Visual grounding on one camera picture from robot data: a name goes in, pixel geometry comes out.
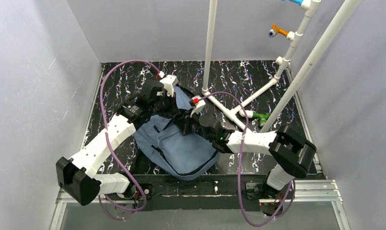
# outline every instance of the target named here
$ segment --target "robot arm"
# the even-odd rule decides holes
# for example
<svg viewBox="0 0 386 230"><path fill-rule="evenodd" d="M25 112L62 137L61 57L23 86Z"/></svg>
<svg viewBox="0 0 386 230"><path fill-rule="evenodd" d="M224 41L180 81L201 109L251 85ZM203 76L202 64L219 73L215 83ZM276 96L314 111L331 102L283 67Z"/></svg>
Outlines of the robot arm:
<svg viewBox="0 0 386 230"><path fill-rule="evenodd" d="M160 82L147 80L140 93L130 97L118 109L103 129L85 148L69 159L61 157L56 163L58 184L81 205L87 205L97 195L123 193L130 182L120 173L97 174L98 169L111 154L105 133L108 133L112 149L132 136L152 115L173 118L180 114L176 105L174 86L176 76L168 75ZM200 109L194 107L195 113Z"/></svg>
<svg viewBox="0 0 386 230"><path fill-rule="evenodd" d="M201 135L222 153L239 153L242 132L224 129L214 115L187 114L175 120L184 133L189 131ZM271 155L278 165L272 169L261 188L258 197L274 197L292 179L307 176L313 162L316 147L306 138L288 126L268 133L246 133L243 152Z"/></svg>

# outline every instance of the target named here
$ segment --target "black marble floor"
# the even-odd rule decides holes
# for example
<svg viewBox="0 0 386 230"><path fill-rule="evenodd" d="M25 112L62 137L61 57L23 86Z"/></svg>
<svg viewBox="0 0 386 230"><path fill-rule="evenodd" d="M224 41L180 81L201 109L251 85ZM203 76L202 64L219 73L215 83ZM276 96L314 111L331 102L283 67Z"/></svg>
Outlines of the black marble floor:
<svg viewBox="0 0 386 230"><path fill-rule="evenodd" d="M103 64L103 77L117 63ZM154 62L165 74L173 74L178 77L180 84L201 95L202 79L204 74L203 61L168 61ZM230 92L241 101L256 92L263 85L268 83L269 79L275 74L277 65L273 61L213 61L210 71L210 92L224 91ZM126 98L141 89L146 79L156 79L156 76L149 72L149 67L145 64L132 63L120 69L117 69L105 84L104 103L108 119L123 104ZM279 83L264 92L254 102L246 107L248 110L254 110L258 113L271 112L277 102L283 96L289 81L284 72ZM227 108L233 108L236 103L227 96L216 96L224 103ZM99 107L99 94L95 100L92 110L91 120L87 131L85 144L89 143L99 131L103 129L101 110ZM237 128L231 123L209 100L206 100L205 111L215 112L227 128ZM259 131L258 121L251 119L250 129ZM291 128L304 135L304 129L297 111L296 104L292 98L288 105L279 116L271 130L276 130L280 125L290 125ZM133 140L125 140L117 149L116 154L122 162L136 174L164 174L162 169L149 161L140 151ZM218 162L207 171L211 174L236 174L237 173L237 155L222 154ZM263 154L244 153L242 159L242 173L246 174L267 174L275 165L276 161L271 156ZM120 169L112 157L108 157L99 173L114 173Z"/></svg>

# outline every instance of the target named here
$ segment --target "blue backpack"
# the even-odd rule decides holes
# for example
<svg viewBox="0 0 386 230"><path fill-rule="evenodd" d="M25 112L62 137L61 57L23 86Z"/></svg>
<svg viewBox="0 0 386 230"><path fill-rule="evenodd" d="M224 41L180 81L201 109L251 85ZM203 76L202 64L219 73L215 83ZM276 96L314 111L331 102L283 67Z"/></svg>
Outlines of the blue backpack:
<svg viewBox="0 0 386 230"><path fill-rule="evenodd" d="M189 97L175 87L179 109L189 110ZM133 134L146 157L170 175L190 181L205 173L218 158L211 143L195 133L183 135L171 119L158 115L143 124Z"/></svg>

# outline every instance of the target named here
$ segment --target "orange valve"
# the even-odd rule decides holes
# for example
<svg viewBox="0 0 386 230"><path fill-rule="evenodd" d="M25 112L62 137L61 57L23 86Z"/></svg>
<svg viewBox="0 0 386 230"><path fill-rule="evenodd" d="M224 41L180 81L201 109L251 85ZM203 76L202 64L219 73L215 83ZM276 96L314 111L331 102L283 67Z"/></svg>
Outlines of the orange valve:
<svg viewBox="0 0 386 230"><path fill-rule="evenodd" d="M284 35L285 37L287 37L289 32L279 28L276 24L273 24L272 29L269 30L269 37L274 37L274 36L276 36L276 34L281 34L281 35Z"/></svg>

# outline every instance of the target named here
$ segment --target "white wall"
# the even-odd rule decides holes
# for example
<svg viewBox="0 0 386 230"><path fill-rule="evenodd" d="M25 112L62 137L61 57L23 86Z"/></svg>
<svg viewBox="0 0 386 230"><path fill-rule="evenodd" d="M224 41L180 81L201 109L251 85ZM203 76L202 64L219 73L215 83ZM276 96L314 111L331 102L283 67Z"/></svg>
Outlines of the white wall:
<svg viewBox="0 0 386 230"><path fill-rule="evenodd" d="M304 43L323 33L342 0L324 0ZM204 60L209 0L68 0L101 62ZM213 60L276 59L289 41L268 37L272 24L296 31L304 10L289 1L220 0Z"/></svg>
<svg viewBox="0 0 386 230"><path fill-rule="evenodd" d="M386 1L361 2L299 95L351 228L386 230Z"/></svg>
<svg viewBox="0 0 386 230"><path fill-rule="evenodd" d="M100 64L65 0L0 1L0 230L49 228Z"/></svg>

